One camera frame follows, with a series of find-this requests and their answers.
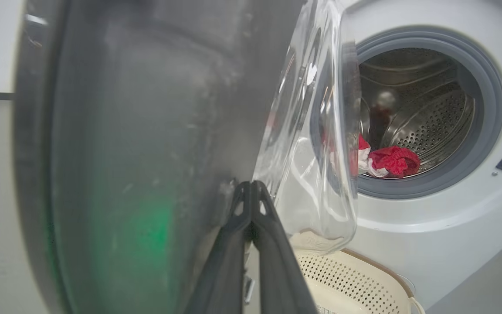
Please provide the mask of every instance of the perforated basket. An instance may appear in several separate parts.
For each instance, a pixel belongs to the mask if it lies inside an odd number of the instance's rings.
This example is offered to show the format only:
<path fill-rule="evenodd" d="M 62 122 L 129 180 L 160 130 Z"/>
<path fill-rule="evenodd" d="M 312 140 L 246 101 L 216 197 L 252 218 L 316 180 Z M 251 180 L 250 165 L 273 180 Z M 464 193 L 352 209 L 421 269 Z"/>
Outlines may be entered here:
<path fill-rule="evenodd" d="M 321 314 L 425 314 L 406 283 L 389 269 L 349 250 L 328 255 L 295 251 Z"/>

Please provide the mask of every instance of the stainless steel drum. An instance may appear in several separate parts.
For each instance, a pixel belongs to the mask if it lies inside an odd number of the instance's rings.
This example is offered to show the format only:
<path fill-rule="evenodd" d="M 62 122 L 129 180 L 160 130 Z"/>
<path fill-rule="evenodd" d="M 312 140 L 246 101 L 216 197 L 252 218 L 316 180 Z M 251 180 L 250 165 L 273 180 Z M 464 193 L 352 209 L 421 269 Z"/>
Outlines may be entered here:
<path fill-rule="evenodd" d="M 475 110 L 456 71 L 452 58 L 421 48 L 392 50 L 361 64 L 366 140 L 373 149 L 411 149 L 421 161 L 417 174 L 448 159 L 464 142 Z"/>
<path fill-rule="evenodd" d="M 363 138 L 367 139 L 369 137 L 369 105 L 364 99 L 361 99 L 359 129 Z"/>

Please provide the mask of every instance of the washing machine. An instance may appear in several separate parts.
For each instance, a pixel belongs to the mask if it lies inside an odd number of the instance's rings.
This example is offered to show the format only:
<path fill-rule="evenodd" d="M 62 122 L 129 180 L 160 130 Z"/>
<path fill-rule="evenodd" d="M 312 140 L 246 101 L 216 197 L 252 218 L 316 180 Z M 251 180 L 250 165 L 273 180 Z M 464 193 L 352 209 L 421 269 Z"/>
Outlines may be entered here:
<path fill-rule="evenodd" d="M 430 308 L 502 249 L 502 1 L 340 4 L 355 37 L 361 134 L 421 163 L 399 179 L 359 175 L 347 247 L 406 278 Z M 287 186 L 297 206 L 306 193 Z"/>
<path fill-rule="evenodd" d="M 342 238 L 333 248 L 346 243 L 400 274 L 425 308 L 502 249 L 502 0 L 309 1 L 313 12 L 312 3 L 329 7 L 295 28 L 304 9 L 294 0 L 29 0 L 14 167 L 50 310 L 180 312 L 237 182 L 256 177 L 259 147 L 279 135 L 268 129 L 272 96 L 287 92 L 323 100 L 341 89 L 351 104 L 352 136 L 335 128 L 333 144 L 356 155 L 325 168 L 346 177 L 342 189 L 326 182 L 341 191 L 332 200 L 356 203 L 339 217 L 346 228 L 331 228 Z M 307 42 L 288 48 L 296 32 Z M 335 42 L 343 50 L 330 50 Z M 287 52 L 301 64 L 277 88 Z M 350 57 L 342 69 L 325 62 L 340 57 Z M 328 70 L 321 83 L 333 88 L 316 90 Z M 298 81 L 303 93 L 284 88 Z M 317 98 L 298 100 L 281 107 Z M 280 134 L 322 120 L 291 108 L 293 129 Z M 421 171 L 355 179 L 359 129 L 373 147 L 415 151 Z M 283 164 L 290 143 L 267 160 Z M 290 186 L 282 167 L 266 169 L 268 186 Z M 288 191 L 296 203 L 305 195 Z"/>

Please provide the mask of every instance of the laundry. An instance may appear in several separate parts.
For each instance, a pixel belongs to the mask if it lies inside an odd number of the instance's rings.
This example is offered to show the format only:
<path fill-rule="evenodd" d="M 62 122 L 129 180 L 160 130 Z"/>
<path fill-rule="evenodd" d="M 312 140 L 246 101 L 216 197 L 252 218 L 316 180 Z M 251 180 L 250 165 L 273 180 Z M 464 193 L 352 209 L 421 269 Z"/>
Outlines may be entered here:
<path fill-rule="evenodd" d="M 371 151 L 371 146 L 359 137 L 357 165 L 360 172 L 373 177 L 408 177 L 420 169 L 420 159 L 410 149 L 396 145 Z"/>

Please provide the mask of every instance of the laundry basket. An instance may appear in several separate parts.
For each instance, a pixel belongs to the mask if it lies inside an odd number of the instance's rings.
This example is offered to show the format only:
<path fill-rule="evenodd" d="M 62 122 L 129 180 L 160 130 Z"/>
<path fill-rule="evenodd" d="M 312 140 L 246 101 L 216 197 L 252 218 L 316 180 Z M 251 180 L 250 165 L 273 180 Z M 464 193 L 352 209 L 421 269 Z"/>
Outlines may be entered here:
<path fill-rule="evenodd" d="M 424 314 L 392 271 L 350 250 L 328 255 L 295 251 L 320 314 Z"/>

